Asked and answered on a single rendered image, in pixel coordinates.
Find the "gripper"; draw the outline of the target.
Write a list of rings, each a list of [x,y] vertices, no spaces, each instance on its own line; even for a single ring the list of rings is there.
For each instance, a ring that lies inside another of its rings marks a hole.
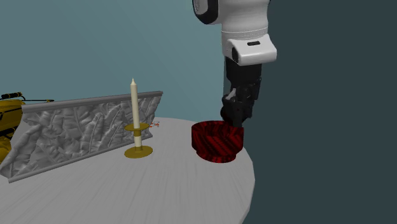
[[[220,115],[229,125],[242,127],[252,117],[253,106],[258,99],[261,83],[261,64],[240,66],[225,57],[226,78],[230,81],[230,93],[222,97]]]

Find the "red black striped bowl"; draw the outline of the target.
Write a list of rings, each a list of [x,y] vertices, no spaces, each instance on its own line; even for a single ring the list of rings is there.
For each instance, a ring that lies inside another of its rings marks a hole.
[[[231,162],[243,148],[243,127],[234,127],[224,121],[204,121],[193,124],[191,131],[192,148],[208,162]]]

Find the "cream candle in gold holder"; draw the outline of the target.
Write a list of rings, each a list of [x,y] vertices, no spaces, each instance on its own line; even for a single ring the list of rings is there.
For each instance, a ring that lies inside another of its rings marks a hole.
[[[124,155],[127,158],[143,158],[153,153],[153,149],[150,146],[142,145],[142,130],[147,129],[149,125],[144,123],[141,127],[139,119],[139,104],[137,97],[137,84],[134,79],[130,84],[130,95],[132,103],[132,116],[133,124],[126,125],[125,130],[131,131],[134,134],[134,147],[127,149]]]

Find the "grey leaf relief panel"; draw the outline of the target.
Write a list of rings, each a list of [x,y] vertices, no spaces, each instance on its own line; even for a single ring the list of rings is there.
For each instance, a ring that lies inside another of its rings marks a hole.
[[[25,103],[22,112],[0,164],[10,183],[134,143],[129,94]]]

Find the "yellow black machine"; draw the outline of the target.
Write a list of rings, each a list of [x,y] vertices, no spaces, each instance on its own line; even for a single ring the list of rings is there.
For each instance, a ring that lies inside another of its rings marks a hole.
[[[54,100],[27,100],[21,92],[0,95],[0,164],[11,151],[11,140],[23,115],[22,105],[34,101],[53,102]]]

